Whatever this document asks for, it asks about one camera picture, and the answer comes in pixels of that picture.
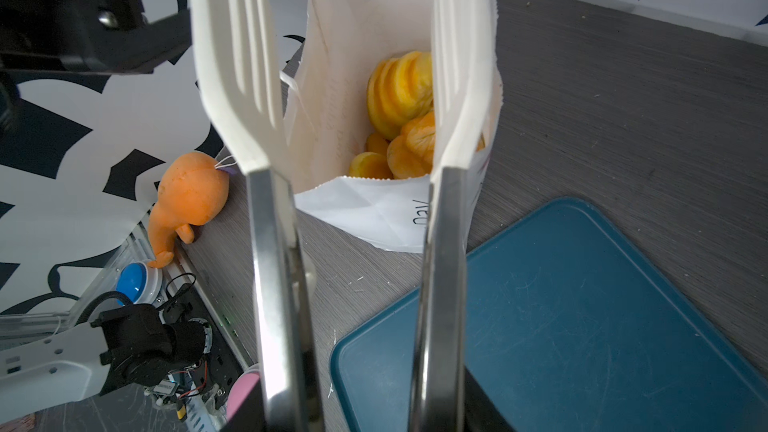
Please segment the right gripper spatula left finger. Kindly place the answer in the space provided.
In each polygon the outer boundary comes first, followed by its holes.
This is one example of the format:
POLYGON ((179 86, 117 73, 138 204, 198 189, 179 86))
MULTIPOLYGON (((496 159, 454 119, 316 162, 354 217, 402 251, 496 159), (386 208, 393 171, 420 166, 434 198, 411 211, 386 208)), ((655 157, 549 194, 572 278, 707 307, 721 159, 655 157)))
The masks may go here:
POLYGON ((264 431, 321 431, 322 399, 268 0, 189 0, 205 111, 247 185, 264 431))

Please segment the fake croissant large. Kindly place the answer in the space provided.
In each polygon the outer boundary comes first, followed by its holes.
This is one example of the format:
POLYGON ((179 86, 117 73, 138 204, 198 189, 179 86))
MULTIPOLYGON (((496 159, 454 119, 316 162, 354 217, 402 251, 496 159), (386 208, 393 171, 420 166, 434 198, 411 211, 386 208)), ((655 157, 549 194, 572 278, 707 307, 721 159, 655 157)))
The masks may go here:
POLYGON ((378 133, 366 139, 365 151, 356 155, 350 163, 349 177, 391 180, 394 178, 387 162, 389 142, 378 133))

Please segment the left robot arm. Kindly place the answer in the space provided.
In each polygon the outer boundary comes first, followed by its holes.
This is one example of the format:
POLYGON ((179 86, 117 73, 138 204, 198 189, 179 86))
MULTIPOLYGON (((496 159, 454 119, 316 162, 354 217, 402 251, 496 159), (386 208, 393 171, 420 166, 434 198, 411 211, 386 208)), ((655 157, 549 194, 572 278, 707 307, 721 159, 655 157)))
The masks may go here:
POLYGON ((188 0, 1 0, 1 329, 54 332, 1 353, 15 419, 198 363, 199 325, 163 324, 151 253, 96 293, 178 164, 212 168, 188 0))

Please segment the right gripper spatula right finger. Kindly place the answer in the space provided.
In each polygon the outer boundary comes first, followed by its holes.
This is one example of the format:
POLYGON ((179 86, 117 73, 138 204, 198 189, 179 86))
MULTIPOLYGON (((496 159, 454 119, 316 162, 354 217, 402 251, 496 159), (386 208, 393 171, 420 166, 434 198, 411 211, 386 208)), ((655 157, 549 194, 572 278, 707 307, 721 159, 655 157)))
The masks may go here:
POLYGON ((434 0, 436 144, 408 428, 464 426, 469 175, 494 98, 495 0, 434 0))

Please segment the round fake bread roll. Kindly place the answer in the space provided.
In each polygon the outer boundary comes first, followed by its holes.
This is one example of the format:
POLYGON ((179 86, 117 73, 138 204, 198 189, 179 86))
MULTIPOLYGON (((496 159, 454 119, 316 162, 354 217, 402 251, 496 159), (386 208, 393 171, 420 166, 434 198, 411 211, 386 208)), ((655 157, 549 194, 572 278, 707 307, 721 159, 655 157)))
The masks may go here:
POLYGON ((430 174, 436 144, 435 112, 406 123, 390 142, 386 158, 395 179, 417 178, 430 174))

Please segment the white paper gift bag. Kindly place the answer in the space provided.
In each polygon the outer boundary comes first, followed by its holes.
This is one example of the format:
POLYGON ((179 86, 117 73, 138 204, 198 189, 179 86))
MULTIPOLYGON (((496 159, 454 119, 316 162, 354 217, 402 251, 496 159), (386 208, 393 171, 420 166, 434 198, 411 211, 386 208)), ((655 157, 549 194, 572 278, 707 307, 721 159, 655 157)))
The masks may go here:
POLYGON ((472 214, 503 102, 496 0, 308 0, 286 111, 297 208, 377 248, 423 249, 429 188, 472 214))

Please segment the fake croissant bottom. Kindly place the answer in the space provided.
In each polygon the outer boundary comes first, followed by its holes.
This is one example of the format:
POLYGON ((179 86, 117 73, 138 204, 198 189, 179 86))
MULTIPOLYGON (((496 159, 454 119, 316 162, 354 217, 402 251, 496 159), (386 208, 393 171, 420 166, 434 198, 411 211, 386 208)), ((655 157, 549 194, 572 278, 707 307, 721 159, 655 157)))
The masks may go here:
POLYGON ((412 51, 382 60, 368 80, 368 117, 375 131, 386 140, 393 140, 406 123, 429 112, 432 103, 430 52, 412 51))

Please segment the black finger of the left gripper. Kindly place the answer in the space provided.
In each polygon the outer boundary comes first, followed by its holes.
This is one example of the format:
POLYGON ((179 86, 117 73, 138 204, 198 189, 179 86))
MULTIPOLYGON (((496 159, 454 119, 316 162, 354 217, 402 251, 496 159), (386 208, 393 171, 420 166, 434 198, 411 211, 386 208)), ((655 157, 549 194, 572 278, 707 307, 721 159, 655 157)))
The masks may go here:
POLYGON ((190 47, 190 12, 144 19, 144 0, 1 0, 1 68, 144 74, 190 47))

